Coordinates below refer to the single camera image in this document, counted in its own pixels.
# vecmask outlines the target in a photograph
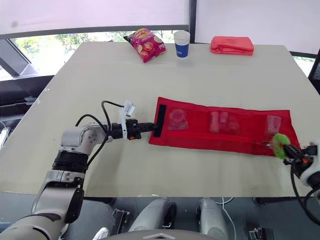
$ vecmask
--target red towel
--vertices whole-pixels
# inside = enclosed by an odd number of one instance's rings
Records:
[[[246,36],[215,36],[210,50],[214,54],[253,55],[255,48]]]

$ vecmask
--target black cable wire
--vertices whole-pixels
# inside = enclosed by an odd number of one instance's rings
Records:
[[[103,129],[103,131],[104,131],[105,133],[108,132],[108,130],[106,129],[106,127],[105,127],[95,116],[93,116],[93,115],[91,115],[91,114],[85,114],[85,115],[83,115],[82,117],[80,117],[79,120],[76,122],[75,126],[76,126],[76,127],[79,126],[80,122],[81,122],[82,119],[84,119],[85,117],[92,118],[93,120],[95,120],[95,121],[99,124],[99,126]]]
[[[117,106],[117,107],[119,107],[119,108],[124,108],[124,107],[125,107],[125,106],[123,106],[123,105],[116,104],[116,103],[114,103],[114,102],[112,102],[112,101],[102,101],[102,103],[107,103],[107,104],[115,105],[115,106]]]
[[[99,146],[99,148],[95,151],[95,153],[92,155],[92,157],[90,158],[90,160],[88,161],[88,163],[86,164],[87,167],[89,167],[89,165],[92,163],[92,161],[95,159],[95,157],[98,155],[98,153],[101,151],[101,149],[104,147],[106,141],[109,139],[109,135],[106,134],[101,145]]]
[[[102,129],[105,130],[105,131],[104,131],[104,132],[105,132],[105,137],[104,137],[101,145],[99,146],[99,148],[95,151],[95,153],[92,155],[92,157],[90,158],[90,160],[89,160],[88,163],[86,164],[87,167],[89,167],[89,165],[92,163],[92,161],[93,161],[93,160],[95,159],[95,157],[98,155],[98,153],[99,153],[99,152],[101,151],[101,149],[104,147],[105,143],[108,141],[109,136],[110,136],[110,134],[111,134],[111,122],[110,122],[110,119],[109,119],[107,110],[106,110],[106,108],[105,108],[105,103],[111,104],[111,105],[114,105],[114,106],[117,106],[117,107],[120,107],[120,108],[124,108],[124,107],[125,107],[125,106],[123,106],[123,105],[119,105],[119,104],[116,104],[116,103],[111,102],[111,101],[105,101],[105,100],[104,100],[104,101],[101,102],[101,107],[102,107],[102,110],[103,110],[103,112],[104,112],[104,115],[105,115],[105,118],[106,118],[108,127],[107,127],[107,129],[105,129],[104,127],[101,126],[102,124],[101,124],[101,125],[99,124],[100,127],[102,127]]]
[[[110,133],[111,133],[111,122],[110,122],[110,119],[109,119],[107,110],[106,110],[106,108],[105,108],[105,104],[111,104],[111,105],[114,105],[114,106],[117,106],[117,107],[120,107],[120,108],[124,108],[125,106],[116,104],[116,103],[114,103],[114,102],[112,102],[112,101],[105,101],[105,100],[104,100],[104,101],[101,102],[101,108],[102,108],[102,110],[103,110],[103,112],[104,112],[106,121],[107,121],[107,123],[108,123],[108,131],[109,131],[109,134],[110,134]]]
[[[292,187],[293,187],[293,191],[294,194],[296,196],[296,199],[298,200],[299,204],[301,205],[302,209],[304,210],[305,214],[308,216],[308,218],[314,222],[315,224],[320,226],[320,220],[318,220],[311,212],[309,209],[307,209],[307,206],[304,205],[304,203],[302,202],[301,197],[299,196],[297,187],[296,187],[296,182],[295,182],[295,175],[294,175],[294,170],[296,167],[296,161],[297,159],[293,159],[292,164],[291,164],[291,169],[290,169],[290,178],[291,178],[291,183],[292,183]]]
[[[307,206],[307,202],[309,200],[309,198],[311,197],[312,194],[314,194],[316,191],[320,190],[320,185],[315,187],[314,189],[312,189],[310,192],[308,192],[308,194],[305,196],[303,203],[305,206]]]

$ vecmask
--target blue paper cup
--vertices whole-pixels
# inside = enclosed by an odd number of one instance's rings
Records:
[[[176,31],[173,36],[176,55],[179,58],[186,58],[189,53],[190,33],[187,31]]]

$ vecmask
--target green pom pom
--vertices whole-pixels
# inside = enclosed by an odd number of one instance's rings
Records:
[[[277,133],[273,136],[271,142],[274,155],[280,159],[287,158],[283,145],[289,145],[290,139],[284,134]]]

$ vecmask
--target pink snack pack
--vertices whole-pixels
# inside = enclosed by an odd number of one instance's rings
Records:
[[[144,63],[166,51],[164,42],[147,28],[141,28],[123,38],[133,46]]]

